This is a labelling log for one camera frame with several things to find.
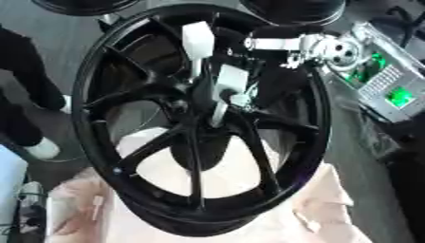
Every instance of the wheel spoke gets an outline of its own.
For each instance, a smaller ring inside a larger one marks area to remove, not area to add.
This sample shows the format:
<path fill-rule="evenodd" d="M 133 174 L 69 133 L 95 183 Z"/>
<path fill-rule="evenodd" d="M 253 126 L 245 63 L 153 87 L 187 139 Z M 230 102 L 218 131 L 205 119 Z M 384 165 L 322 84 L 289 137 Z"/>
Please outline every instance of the wheel spoke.
<path fill-rule="evenodd" d="M 289 117 L 280 117 L 262 112 L 255 112 L 251 115 L 259 129 L 285 130 L 302 138 L 310 138 L 319 130 L 317 126 L 302 124 L 301 122 Z"/>
<path fill-rule="evenodd" d="M 186 140 L 189 145 L 190 153 L 190 173 L 192 179 L 192 194 L 189 197 L 190 204 L 196 209 L 205 208 L 205 198 L 202 195 L 202 176 L 201 176 L 201 158 L 199 155 L 199 138 L 197 136 L 196 127 L 186 134 Z"/>
<path fill-rule="evenodd" d="M 141 146 L 139 149 L 120 161 L 120 168 L 127 175 L 133 175 L 137 171 L 139 164 L 149 156 L 172 145 L 174 138 L 180 135 L 182 126 L 176 125 L 167 132 L 157 136 L 153 140 Z"/>
<path fill-rule="evenodd" d="M 108 160 L 110 160 L 112 164 L 120 161 L 121 156 L 111 141 L 107 122 L 105 120 L 96 120 L 91 122 L 91 125 L 96 134 L 97 142 L 100 143 L 100 146 L 103 148 L 103 152 Z"/>
<path fill-rule="evenodd" d="M 268 155 L 254 122 L 244 118 L 237 111 L 231 112 L 230 121 L 240 131 L 238 136 L 247 145 L 258 164 L 261 174 L 260 188 L 268 195 L 277 195 L 281 190 L 279 181 L 271 168 Z"/>
<path fill-rule="evenodd" d="M 217 20 L 220 18 L 220 15 L 221 14 L 219 12 L 214 12 L 211 15 L 211 19 L 208 20 L 208 25 L 210 26 L 210 29 L 212 30 L 212 32 L 215 31 Z"/>
<path fill-rule="evenodd" d="M 163 34 L 173 45 L 181 47 L 182 37 L 180 32 L 160 19 L 151 18 L 150 20 L 152 24 L 155 25 L 155 28 L 159 30 L 160 33 Z"/>
<path fill-rule="evenodd" d="M 151 101 L 159 105 L 167 118 L 171 116 L 171 110 L 163 101 L 166 97 L 182 98 L 183 93 L 169 86 L 160 84 L 141 84 L 131 90 L 112 93 L 97 99 L 94 102 L 87 103 L 84 108 L 91 113 L 101 113 L 111 108 L 135 101 Z"/>
<path fill-rule="evenodd" d="M 181 32 L 177 31 L 175 28 L 165 23 L 164 21 L 158 18 L 151 18 L 151 23 L 155 26 L 159 33 L 162 34 L 171 42 L 171 44 L 175 47 L 176 50 L 180 53 L 180 57 L 182 58 L 182 69 L 188 69 L 190 65 L 190 61 L 183 47 L 183 37 Z"/>
<path fill-rule="evenodd" d="M 106 55 L 109 55 L 114 62 L 127 66 L 130 70 L 137 73 L 142 80 L 146 80 L 147 83 L 156 82 L 160 78 L 160 75 L 152 68 L 138 64 L 131 57 L 114 47 L 106 47 Z"/>

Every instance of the white block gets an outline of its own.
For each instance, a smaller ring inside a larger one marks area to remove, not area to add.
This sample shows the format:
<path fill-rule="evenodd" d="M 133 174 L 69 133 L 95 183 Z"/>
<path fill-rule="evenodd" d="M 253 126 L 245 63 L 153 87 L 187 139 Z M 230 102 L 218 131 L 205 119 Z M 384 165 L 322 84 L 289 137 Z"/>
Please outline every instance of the white block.
<path fill-rule="evenodd" d="M 191 60 L 213 56 L 215 36 L 207 22 L 198 22 L 183 27 L 183 46 Z"/>
<path fill-rule="evenodd" d="M 237 94 L 242 94 L 247 89 L 249 73 L 232 65 L 222 65 L 218 75 L 217 84 L 214 87 L 212 98 L 219 102 L 223 90 L 230 89 Z"/>

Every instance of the green light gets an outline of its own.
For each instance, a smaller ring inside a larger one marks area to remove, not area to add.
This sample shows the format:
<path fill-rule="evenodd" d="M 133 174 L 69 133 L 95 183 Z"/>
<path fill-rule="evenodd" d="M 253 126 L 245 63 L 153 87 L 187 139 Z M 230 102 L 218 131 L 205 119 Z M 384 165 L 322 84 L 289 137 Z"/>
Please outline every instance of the green light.
<path fill-rule="evenodd" d="M 388 102 L 393 104 L 395 107 L 403 107 L 404 105 L 410 103 L 414 96 L 404 87 L 397 87 L 391 90 L 386 96 Z"/>
<path fill-rule="evenodd" d="M 366 84 L 387 66 L 388 62 L 382 54 L 375 52 L 371 55 L 370 61 L 358 66 L 345 80 L 349 83 L 356 81 Z"/>

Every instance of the person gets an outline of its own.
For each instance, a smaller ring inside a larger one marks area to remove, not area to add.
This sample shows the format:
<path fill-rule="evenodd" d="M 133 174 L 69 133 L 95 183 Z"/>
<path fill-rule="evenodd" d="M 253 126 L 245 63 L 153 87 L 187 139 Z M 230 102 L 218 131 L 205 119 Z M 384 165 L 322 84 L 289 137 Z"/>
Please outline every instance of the person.
<path fill-rule="evenodd" d="M 12 72 L 36 106 L 70 113 L 70 97 L 64 96 L 47 77 L 43 60 L 35 45 L 28 37 L 1 26 L 0 68 Z M 53 159 L 60 153 L 58 145 L 46 138 L 25 116 L 23 108 L 5 97 L 1 88 L 0 132 L 37 159 Z"/>

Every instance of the wheel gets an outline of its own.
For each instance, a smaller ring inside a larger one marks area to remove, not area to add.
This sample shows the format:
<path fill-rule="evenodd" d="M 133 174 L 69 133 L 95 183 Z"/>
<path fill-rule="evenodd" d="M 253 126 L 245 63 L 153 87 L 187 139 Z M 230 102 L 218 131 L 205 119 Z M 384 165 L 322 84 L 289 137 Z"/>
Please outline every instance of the wheel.
<path fill-rule="evenodd" d="M 48 11 L 71 16 L 96 16 L 127 9 L 139 0 L 32 0 Z"/>
<path fill-rule="evenodd" d="M 216 45 L 202 75 L 191 83 L 180 30 L 198 21 L 210 25 Z M 329 139 L 330 105 L 315 68 L 289 70 L 229 56 L 229 49 L 242 51 L 246 36 L 266 24 L 252 15 L 211 5 L 151 9 L 113 27 L 85 57 L 73 92 L 77 136 L 98 173 L 134 214 L 153 226 L 186 236 L 235 230 L 295 194 L 320 165 Z M 215 103 L 205 94 L 211 92 L 224 63 L 255 70 L 249 84 L 258 84 L 258 96 L 250 110 L 231 106 L 222 125 L 214 128 L 210 117 Z M 111 110 L 134 101 L 156 103 L 168 130 L 122 158 L 111 141 Z M 296 138 L 277 171 L 268 162 L 259 135 L 262 129 Z M 220 162 L 234 136 L 252 153 L 261 181 L 237 195 L 206 197 L 201 176 Z M 141 161 L 166 148 L 184 151 L 174 153 L 174 158 L 189 172 L 188 196 L 164 190 L 137 174 Z"/>

